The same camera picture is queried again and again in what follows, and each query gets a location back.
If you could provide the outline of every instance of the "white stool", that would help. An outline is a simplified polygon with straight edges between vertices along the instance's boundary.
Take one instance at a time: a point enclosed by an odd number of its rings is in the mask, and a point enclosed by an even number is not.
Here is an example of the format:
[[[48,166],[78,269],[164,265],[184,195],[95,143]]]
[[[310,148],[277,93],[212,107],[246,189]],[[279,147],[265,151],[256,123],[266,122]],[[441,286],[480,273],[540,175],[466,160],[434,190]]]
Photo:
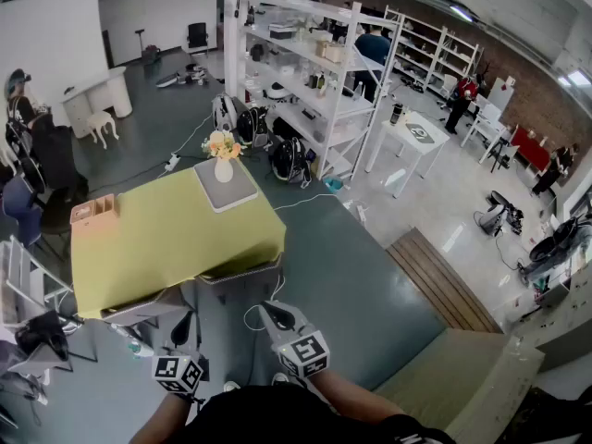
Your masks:
[[[91,129],[92,139],[96,143],[96,136],[94,135],[94,132],[96,131],[97,135],[99,135],[99,138],[101,139],[101,142],[103,142],[103,148],[105,149],[107,149],[107,143],[105,143],[105,138],[103,138],[103,133],[101,130],[105,130],[105,133],[108,133],[106,127],[107,123],[111,124],[114,138],[119,140],[119,136],[115,131],[115,121],[108,112],[97,112],[96,114],[92,114],[86,120],[86,124],[89,126],[89,129]]]

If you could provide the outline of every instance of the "shoe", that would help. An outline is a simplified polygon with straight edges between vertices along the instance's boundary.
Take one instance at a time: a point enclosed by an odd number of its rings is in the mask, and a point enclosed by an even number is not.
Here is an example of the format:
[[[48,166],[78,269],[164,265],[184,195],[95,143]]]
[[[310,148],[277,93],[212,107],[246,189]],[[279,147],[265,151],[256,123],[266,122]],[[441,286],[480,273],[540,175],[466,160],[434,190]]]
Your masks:
[[[228,393],[229,391],[234,391],[235,389],[241,389],[241,386],[236,381],[227,381],[224,384],[224,392]]]
[[[276,373],[271,380],[271,386],[274,387],[275,385],[289,383],[290,380],[286,374]]]

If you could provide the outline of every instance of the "white table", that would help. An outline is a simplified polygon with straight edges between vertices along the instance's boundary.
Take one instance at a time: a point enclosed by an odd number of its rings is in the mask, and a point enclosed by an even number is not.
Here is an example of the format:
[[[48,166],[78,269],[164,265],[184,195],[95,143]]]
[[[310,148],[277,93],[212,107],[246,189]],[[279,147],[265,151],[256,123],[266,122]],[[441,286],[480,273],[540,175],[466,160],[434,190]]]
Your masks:
[[[476,131],[481,133],[485,138],[489,140],[489,146],[487,147],[485,153],[483,154],[483,156],[481,156],[481,159],[479,160],[479,165],[481,165],[487,158],[489,152],[493,149],[498,140],[505,133],[506,127],[498,120],[487,120],[486,118],[481,117],[481,112],[479,112],[479,114],[475,118],[475,121],[473,122],[473,125],[471,125],[469,132],[464,137],[464,140],[462,140],[461,148],[464,147],[464,145],[475,134]]]
[[[109,69],[80,83],[72,84],[74,89],[57,100],[64,106],[76,138],[91,133],[86,120],[93,111],[98,112],[113,106],[115,115],[119,118],[127,117],[131,113],[130,96],[123,76],[125,70],[126,68]]]
[[[432,138],[432,142],[419,141],[408,127],[408,125],[412,124],[419,125],[422,129],[424,129],[425,132]],[[397,156],[402,155],[405,146],[409,146],[412,150],[416,152],[415,159],[412,161],[411,166],[405,173],[405,176],[401,181],[399,188],[393,194],[394,197],[399,197],[405,185],[407,184],[407,181],[412,176],[413,172],[417,169],[417,166],[419,165],[422,156],[434,153],[432,155],[431,161],[428,160],[429,166],[427,167],[425,172],[419,173],[419,176],[421,178],[425,178],[431,167],[436,162],[438,155],[442,151],[444,143],[447,142],[450,139],[450,137],[442,130],[438,129],[438,127],[434,126],[434,124],[428,122],[417,112],[408,112],[405,115],[401,116],[397,121],[396,125],[391,125],[388,120],[385,120],[384,122],[382,122],[382,129],[378,134],[378,140],[376,140],[376,145],[374,147],[372,155],[370,156],[368,165],[366,166],[366,173],[369,173],[372,170],[372,166],[376,161],[376,157],[378,156],[380,146],[384,142],[387,134],[396,138],[401,143],[401,149],[397,153]]]

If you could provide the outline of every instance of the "brick wall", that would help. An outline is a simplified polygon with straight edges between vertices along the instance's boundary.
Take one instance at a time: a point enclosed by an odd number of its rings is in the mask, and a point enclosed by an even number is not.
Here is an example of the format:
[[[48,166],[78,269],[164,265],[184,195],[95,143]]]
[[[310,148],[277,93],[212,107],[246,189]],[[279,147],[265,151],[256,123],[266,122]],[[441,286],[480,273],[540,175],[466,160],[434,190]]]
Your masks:
[[[496,78],[506,80],[512,76],[516,79],[514,94],[501,121],[512,127],[520,124],[532,129],[538,139],[549,137],[548,149],[578,142],[582,149],[572,173],[592,146],[592,120],[574,99],[545,72],[477,27],[414,0],[323,0],[335,6],[342,6],[347,1],[360,2],[380,11],[388,5],[433,26],[446,26],[469,44],[484,47],[479,70],[484,68],[485,63],[490,63],[486,74],[487,86],[492,87]]]

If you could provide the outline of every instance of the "yellow table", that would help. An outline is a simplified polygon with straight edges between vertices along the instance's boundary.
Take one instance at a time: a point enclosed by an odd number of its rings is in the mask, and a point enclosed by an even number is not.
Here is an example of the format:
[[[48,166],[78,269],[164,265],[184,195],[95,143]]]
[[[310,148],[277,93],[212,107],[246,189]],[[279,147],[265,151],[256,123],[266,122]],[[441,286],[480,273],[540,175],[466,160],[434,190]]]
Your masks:
[[[79,315],[101,318],[105,308],[202,273],[238,273],[277,259],[286,226],[257,189],[255,199],[216,214],[190,168],[119,195],[116,228],[72,232]]]

